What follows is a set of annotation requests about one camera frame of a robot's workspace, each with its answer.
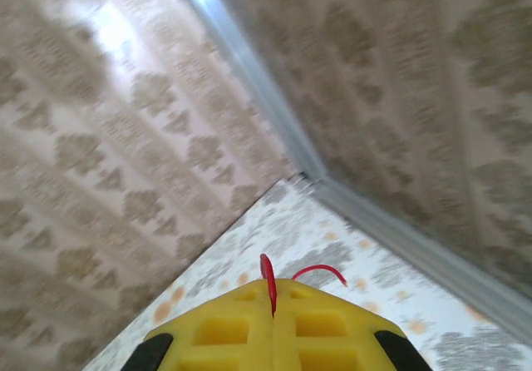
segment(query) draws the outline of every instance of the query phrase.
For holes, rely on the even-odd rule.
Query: floor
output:
[[[328,264],[347,278],[314,271],[299,281],[335,294],[398,324],[432,368],[445,371],[532,371],[532,349],[482,314],[281,181],[223,234],[87,367],[120,370],[155,326],[257,279],[266,253],[278,277]]]

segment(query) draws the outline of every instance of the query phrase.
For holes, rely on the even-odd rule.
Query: red antenna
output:
[[[347,280],[343,278],[342,273],[330,265],[310,265],[304,269],[298,271],[293,275],[292,279],[297,279],[300,275],[303,275],[312,270],[327,270],[334,273],[338,279],[342,282],[344,286],[347,286]],[[272,262],[269,260],[269,257],[262,253],[260,255],[260,273],[263,278],[268,281],[268,294],[269,299],[272,302],[272,316],[275,315],[275,310],[277,308],[277,285],[275,284],[275,275],[273,274]]]

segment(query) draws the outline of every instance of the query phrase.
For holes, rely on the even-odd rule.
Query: yellow robot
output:
[[[295,279],[264,279],[149,332],[121,371],[431,371],[394,323]]]

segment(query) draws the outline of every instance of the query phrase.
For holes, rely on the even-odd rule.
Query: patterned floor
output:
[[[261,253],[268,254],[278,277],[318,263],[338,267],[347,288],[326,271],[299,281],[395,322],[435,371],[532,370],[531,348],[285,182],[259,200],[85,370],[119,370],[155,326],[259,278]]]

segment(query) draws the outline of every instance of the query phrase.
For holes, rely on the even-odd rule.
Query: wall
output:
[[[532,0],[230,0],[330,173],[532,297]]]
[[[293,169],[184,0],[0,24],[0,369],[79,369]]]

